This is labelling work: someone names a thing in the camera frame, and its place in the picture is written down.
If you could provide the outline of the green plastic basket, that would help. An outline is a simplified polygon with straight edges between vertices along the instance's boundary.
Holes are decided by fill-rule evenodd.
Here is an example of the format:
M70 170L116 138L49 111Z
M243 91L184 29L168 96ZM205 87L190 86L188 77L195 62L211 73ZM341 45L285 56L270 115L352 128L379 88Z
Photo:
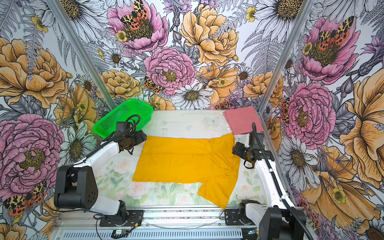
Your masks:
M154 108L147 103L136 99L126 100L100 119L93 126L93 132L105 139L116 130L117 122L124 122L133 115L140 116L140 120L133 118L129 122L135 120L138 122L137 130L141 130L151 120L153 112Z

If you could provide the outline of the yellow t shirt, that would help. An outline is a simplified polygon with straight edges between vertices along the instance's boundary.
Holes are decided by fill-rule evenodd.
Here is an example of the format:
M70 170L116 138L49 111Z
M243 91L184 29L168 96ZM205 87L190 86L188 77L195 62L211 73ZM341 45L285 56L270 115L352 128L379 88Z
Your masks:
M225 209L239 175L235 143L233 134L211 139L148 137L133 181L200 183L198 195Z

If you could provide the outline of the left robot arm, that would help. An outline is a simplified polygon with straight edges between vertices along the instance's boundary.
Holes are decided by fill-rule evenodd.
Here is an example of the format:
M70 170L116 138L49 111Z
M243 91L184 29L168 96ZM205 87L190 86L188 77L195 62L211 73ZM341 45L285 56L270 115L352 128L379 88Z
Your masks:
M58 168L54 205L60 209L82 210L103 217L114 225L128 220L126 205L121 200L101 196L95 174L114 156L126 150L133 153L147 135L137 130L138 121L117 122L116 130L99 147L73 165Z

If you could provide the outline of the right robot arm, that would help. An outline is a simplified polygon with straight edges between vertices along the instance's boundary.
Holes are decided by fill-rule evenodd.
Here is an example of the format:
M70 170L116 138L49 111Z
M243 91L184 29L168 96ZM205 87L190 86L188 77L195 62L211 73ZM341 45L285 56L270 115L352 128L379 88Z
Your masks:
M264 134L251 132L239 138L233 154L241 158L240 172L250 181L256 177L262 196L256 197L251 189L235 189L240 200L234 213L226 213L226 224L249 227L243 234L249 240L312 240L308 216L302 207L291 199L271 151L264 145Z

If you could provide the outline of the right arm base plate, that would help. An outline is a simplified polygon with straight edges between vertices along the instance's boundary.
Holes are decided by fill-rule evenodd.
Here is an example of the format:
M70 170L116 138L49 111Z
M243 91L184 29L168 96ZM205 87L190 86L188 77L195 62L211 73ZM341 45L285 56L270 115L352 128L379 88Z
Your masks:
M239 209L225 209L224 215L226 226L249 225L249 221L245 219L244 214Z

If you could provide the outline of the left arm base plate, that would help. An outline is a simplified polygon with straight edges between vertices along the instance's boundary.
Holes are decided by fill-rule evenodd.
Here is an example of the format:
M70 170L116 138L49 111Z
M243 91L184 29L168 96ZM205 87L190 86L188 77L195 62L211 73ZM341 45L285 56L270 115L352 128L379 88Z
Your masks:
M139 227L142 224L143 210L127 210L125 214L105 216L100 227Z

